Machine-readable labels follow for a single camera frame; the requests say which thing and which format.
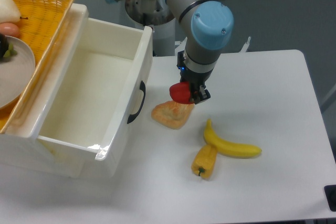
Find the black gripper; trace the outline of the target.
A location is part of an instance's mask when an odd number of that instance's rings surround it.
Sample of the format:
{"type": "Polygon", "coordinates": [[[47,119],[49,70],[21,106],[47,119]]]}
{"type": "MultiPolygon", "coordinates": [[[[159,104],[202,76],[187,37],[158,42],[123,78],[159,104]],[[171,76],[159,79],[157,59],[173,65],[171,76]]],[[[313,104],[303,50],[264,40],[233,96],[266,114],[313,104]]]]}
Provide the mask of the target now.
{"type": "Polygon", "coordinates": [[[190,84],[190,91],[194,93],[194,103],[199,104],[211,98],[206,89],[205,81],[210,77],[208,72],[196,72],[187,66],[187,55],[180,51],[177,54],[177,68],[180,70],[180,81],[187,81],[190,84]]]}

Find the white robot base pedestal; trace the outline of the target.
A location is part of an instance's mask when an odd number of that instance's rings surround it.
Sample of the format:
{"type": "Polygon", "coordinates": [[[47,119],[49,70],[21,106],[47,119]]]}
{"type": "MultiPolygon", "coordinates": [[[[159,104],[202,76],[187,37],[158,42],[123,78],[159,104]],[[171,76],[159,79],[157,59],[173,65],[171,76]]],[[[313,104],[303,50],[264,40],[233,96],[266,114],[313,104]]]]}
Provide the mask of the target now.
{"type": "Polygon", "coordinates": [[[176,19],[164,0],[125,0],[125,11],[137,29],[151,27],[155,56],[175,54],[176,19]]]}

